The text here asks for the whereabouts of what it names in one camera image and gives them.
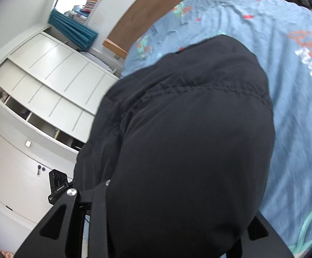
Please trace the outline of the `teal curtain left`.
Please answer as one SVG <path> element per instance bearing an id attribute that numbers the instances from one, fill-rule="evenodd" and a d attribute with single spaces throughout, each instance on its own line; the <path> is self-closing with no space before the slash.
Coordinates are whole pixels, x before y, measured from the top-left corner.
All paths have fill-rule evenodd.
<path id="1" fill-rule="evenodd" d="M 53 8 L 48 23 L 83 50 L 88 50 L 98 33 Z"/>

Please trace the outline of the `black puffer coat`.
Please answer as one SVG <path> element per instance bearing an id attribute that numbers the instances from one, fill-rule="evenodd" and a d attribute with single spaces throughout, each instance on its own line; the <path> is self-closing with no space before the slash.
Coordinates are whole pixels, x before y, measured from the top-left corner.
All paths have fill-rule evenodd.
<path id="1" fill-rule="evenodd" d="M 274 141 L 265 72 L 219 35 L 109 89 L 74 186 L 108 182 L 110 257 L 220 257 L 260 207 Z"/>

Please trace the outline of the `white wardrobe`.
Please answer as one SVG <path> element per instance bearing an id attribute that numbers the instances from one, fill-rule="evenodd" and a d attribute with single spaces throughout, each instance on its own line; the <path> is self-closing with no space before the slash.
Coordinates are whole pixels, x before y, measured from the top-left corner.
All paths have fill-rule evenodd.
<path id="1" fill-rule="evenodd" d="M 116 70 L 44 31 L 0 61 L 0 206 L 33 226 L 50 209 L 49 172 L 73 177 Z"/>

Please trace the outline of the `blue dinosaur bed cover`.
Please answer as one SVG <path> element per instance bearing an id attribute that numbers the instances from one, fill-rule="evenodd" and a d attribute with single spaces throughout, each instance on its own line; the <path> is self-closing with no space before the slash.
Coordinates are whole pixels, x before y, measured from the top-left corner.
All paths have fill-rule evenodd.
<path id="1" fill-rule="evenodd" d="M 218 35 L 267 74 L 276 140 L 261 213 L 294 257 L 312 250 L 312 12 L 283 0 L 183 0 L 131 46 L 122 76 Z"/>

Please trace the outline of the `wooden headboard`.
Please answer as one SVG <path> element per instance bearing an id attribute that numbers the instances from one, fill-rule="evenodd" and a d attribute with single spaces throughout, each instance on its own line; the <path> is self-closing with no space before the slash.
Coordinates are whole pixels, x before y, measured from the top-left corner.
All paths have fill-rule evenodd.
<path id="1" fill-rule="evenodd" d="M 133 43 L 181 1 L 136 0 L 104 40 L 103 46 L 125 59 Z"/>

